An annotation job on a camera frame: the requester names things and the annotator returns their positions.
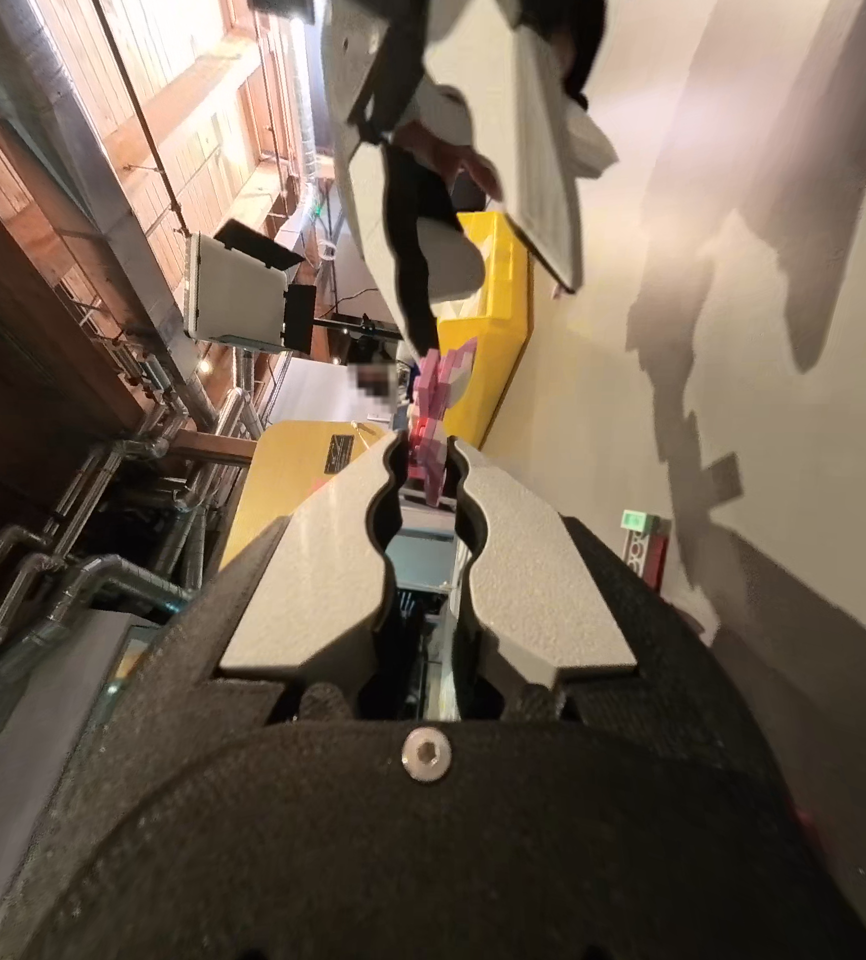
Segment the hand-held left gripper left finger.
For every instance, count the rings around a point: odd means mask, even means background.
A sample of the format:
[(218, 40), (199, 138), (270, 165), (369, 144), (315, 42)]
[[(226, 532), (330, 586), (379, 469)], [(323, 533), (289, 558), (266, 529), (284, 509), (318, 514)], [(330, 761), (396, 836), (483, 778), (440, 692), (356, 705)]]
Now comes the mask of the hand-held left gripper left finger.
[(393, 614), (405, 434), (387, 433), (292, 514), (219, 660), (227, 679), (329, 683), (356, 705)]

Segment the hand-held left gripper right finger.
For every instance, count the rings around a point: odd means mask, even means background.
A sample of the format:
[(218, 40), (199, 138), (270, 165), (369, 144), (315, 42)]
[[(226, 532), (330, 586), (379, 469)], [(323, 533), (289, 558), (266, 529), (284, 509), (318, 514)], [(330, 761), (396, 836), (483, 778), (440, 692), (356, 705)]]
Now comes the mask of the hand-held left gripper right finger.
[(504, 706), (527, 688), (632, 676), (637, 657), (559, 512), (464, 440), (454, 442), (460, 565), (454, 690)]

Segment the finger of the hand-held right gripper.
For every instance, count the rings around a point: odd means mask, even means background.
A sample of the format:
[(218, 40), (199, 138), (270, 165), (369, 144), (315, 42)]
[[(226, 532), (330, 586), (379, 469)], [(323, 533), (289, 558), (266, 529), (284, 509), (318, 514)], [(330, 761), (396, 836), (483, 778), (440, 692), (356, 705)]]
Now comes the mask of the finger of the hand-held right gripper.
[(424, 126), (484, 162), (524, 243), (576, 292), (584, 274), (580, 210), (555, 48), (570, 13), (571, 2), (429, 2)]
[(358, 250), (413, 354), (438, 348), (419, 242), (419, 162), (393, 143), (422, 78), (427, 2), (326, 2), (323, 78), (336, 181)]

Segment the red pink cream brick body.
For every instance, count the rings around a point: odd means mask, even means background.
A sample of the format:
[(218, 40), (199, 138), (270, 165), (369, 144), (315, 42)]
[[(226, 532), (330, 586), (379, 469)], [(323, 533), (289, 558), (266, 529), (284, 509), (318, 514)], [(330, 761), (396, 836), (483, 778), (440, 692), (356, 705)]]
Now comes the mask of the red pink cream brick body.
[(431, 349), (419, 361), (407, 408), (408, 477), (420, 483), (425, 503), (439, 506), (447, 474), (446, 415), (463, 399), (475, 365), (478, 338), (446, 353)]

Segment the person's right hand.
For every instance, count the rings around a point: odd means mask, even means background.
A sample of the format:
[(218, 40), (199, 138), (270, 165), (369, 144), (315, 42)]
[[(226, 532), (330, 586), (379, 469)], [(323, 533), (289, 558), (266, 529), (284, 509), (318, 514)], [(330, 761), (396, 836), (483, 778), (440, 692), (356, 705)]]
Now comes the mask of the person's right hand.
[(457, 177), (464, 173), (487, 198), (504, 202), (495, 166), (474, 147), (452, 144), (417, 121), (400, 126), (393, 134), (392, 143), (435, 172), (448, 188), (453, 187)]

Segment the yellow plastic bin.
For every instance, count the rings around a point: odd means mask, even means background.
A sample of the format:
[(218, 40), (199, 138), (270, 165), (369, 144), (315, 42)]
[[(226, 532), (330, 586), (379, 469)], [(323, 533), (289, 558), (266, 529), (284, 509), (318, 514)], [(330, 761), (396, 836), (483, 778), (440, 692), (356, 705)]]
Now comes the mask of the yellow plastic bin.
[(459, 220), (484, 260), (485, 280), (433, 311), (444, 352), (477, 341), (469, 382), (444, 423), (448, 435), (481, 449), (532, 334), (532, 259), (503, 213), (461, 212)]

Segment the black tripod stand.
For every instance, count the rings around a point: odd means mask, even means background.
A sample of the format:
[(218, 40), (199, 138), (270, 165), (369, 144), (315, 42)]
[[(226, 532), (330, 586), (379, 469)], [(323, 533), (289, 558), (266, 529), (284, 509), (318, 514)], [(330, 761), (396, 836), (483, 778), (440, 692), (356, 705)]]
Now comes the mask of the black tripod stand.
[(312, 324), (326, 330), (338, 330), (349, 337), (368, 337), (377, 341), (403, 342), (403, 333), (396, 325), (390, 325), (380, 320), (371, 318), (367, 313), (361, 315), (344, 314), (337, 308), (346, 302), (352, 302), (365, 293), (378, 293), (375, 287), (364, 289), (337, 299), (333, 306), (334, 309), (325, 316), (314, 316)]

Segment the studio light panel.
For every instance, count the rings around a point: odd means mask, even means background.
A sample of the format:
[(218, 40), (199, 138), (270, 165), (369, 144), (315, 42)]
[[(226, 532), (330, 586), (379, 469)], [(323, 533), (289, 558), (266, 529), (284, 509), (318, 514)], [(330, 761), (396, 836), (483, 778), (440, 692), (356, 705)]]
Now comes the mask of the studio light panel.
[(186, 242), (185, 336), (256, 353), (310, 354), (317, 289), (296, 281), (294, 249), (237, 219)]

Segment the metal ceiling pipes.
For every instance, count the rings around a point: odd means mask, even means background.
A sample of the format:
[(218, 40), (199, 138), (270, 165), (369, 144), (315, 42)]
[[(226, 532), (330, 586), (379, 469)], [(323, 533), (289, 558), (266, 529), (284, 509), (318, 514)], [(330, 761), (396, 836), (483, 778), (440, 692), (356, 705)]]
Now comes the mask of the metal ceiling pipes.
[(0, 649), (7, 642), (33, 587), (47, 574), (63, 573), (65, 577), (50, 611), (24, 634), (22, 643), (44, 644), (58, 638), (74, 610), (85, 605), (89, 596), (107, 584), (171, 612), (191, 598), (190, 589), (118, 555), (87, 558), (77, 564), (71, 562), (73, 546), (121, 465), (129, 460), (162, 459), (178, 438), (184, 422), (185, 417), (180, 414), (170, 419), (166, 428), (155, 436), (115, 440), (107, 446), (93, 448), (41, 533), (17, 525), (7, 526), (0, 533), (0, 568), (15, 546), (30, 547), (0, 599)]

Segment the silver ventilation duct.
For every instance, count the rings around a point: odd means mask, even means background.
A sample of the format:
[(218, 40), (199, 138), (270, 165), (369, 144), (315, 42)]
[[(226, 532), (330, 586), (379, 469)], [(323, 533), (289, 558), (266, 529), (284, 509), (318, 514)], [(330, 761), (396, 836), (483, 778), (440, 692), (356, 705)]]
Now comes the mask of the silver ventilation duct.
[(263, 226), (262, 65), (244, 2), (0, 2), (0, 223), (132, 378), (146, 361), (201, 429), (232, 375), (187, 338), (187, 236)]

